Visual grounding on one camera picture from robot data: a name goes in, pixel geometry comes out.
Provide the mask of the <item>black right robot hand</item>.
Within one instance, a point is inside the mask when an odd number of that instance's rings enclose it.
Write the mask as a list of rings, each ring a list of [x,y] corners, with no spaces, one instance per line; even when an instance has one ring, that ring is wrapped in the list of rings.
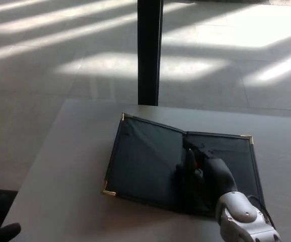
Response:
[[[189,201],[204,200],[210,205],[229,192],[236,192],[237,185],[226,163],[211,152],[188,148],[186,157],[176,166],[177,189]]]

